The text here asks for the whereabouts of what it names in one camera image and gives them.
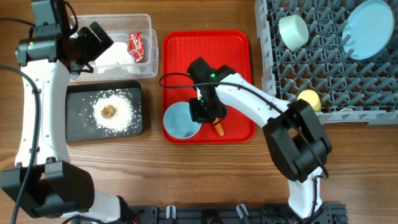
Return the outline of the orange carrot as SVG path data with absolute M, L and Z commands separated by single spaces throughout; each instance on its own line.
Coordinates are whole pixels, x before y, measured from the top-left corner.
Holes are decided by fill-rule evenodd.
M 215 118 L 215 120 L 213 121 L 213 127 L 215 128 L 219 136 L 224 136 L 224 129 L 221 125 L 221 121 L 219 118 Z

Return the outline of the small light blue bowl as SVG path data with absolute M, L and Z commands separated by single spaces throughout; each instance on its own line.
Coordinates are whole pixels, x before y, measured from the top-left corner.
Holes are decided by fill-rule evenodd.
M 163 126 L 167 134 L 173 138 L 188 139 L 199 132 L 201 123 L 192 121 L 189 103 L 180 101 L 166 109 Z

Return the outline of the white tissue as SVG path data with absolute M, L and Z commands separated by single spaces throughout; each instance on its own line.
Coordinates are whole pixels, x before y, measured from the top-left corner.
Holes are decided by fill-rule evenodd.
M 134 63 L 134 59 L 127 51 L 127 44 L 124 42 L 115 42 L 95 60 L 96 65 L 116 65 L 130 63 Z

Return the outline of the red snack wrapper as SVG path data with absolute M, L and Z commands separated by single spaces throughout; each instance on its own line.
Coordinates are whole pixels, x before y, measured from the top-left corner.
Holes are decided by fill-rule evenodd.
M 128 52 L 136 63 L 144 59 L 144 41 L 140 32 L 128 35 Z

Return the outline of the brown food scrap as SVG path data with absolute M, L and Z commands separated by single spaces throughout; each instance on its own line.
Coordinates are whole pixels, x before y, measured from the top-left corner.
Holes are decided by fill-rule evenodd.
M 101 115 L 105 119 L 110 119 L 116 113 L 116 108 L 113 105 L 106 105 L 101 110 Z

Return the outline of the yellow plastic cup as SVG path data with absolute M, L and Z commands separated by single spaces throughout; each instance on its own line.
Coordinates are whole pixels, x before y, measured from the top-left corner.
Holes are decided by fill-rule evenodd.
M 320 97 L 314 90 L 304 90 L 298 94 L 298 100 L 304 100 L 310 104 L 315 112 L 321 111 L 322 105 Z

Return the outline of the green bowl with rice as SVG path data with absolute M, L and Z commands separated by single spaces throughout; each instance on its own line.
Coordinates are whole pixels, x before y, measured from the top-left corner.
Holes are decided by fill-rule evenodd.
M 303 47 L 309 40 L 306 23 L 296 14 L 279 20 L 279 32 L 284 44 L 292 51 Z

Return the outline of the large light blue plate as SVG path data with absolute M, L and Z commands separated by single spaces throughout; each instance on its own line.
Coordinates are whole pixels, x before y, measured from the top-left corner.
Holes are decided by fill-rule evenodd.
M 354 60 L 363 60 L 379 53 L 389 42 L 394 29 L 394 15 L 390 6 L 382 0 L 361 3 L 350 14 L 341 38 L 348 38 L 343 50 L 353 52 Z

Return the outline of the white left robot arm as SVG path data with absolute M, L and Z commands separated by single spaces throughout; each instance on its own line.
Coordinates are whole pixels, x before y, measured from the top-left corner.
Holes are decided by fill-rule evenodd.
M 67 222 L 123 223 L 133 215 L 119 196 L 96 190 L 91 175 L 70 163 L 65 101 L 71 78 L 93 71 L 90 62 L 112 45 L 96 23 L 78 25 L 66 1 L 32 1 L 34 23 L 16 49 L 24 80 L 22 137 L 14 168 L 1 172 L 1 188 L 14 211 Z

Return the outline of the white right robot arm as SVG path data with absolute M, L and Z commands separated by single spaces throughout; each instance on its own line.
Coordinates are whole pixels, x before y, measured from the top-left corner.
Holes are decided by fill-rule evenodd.
M 197 91 L 189 101 L 192 120 L 214 123 L 232 107 L 260 126 L 274 165 L 289 181 L 289 207 L 301 219 L 313 219 L 322 205 L 318 181 L 328 178 L 332 146 L 311 105 L 270 96 L 231 67 L 215 69 L 201 57 L 187 73 Z

